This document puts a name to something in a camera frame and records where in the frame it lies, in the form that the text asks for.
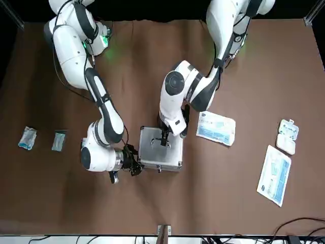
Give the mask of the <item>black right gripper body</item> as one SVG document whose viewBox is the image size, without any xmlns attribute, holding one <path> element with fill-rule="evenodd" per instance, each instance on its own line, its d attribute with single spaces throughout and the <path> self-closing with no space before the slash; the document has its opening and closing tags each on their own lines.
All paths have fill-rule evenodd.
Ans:
<svg viewBox="0 0 325 244">
<path fill-rule="evenodd" d="M 131 164 L 132 164 L 133 161 L 127 155 L 126 146 L 123 147 L 122 153 L 123 153 L 122 168 L 123 169 L 130 169 Z"/>
</svg>

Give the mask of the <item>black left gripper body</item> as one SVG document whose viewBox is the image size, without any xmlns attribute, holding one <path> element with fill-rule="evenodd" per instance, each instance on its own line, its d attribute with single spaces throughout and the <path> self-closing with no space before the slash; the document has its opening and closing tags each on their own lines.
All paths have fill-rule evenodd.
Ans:
<svg viewBox="0 0 325 244">
<path fill-rule="evenodd" d="M 169 124 L 166 124 L 165 117 L 161 112 L 158 113 L 158 126 L 161 129 L 168 129 L 169 128 Z"/>
</svg>

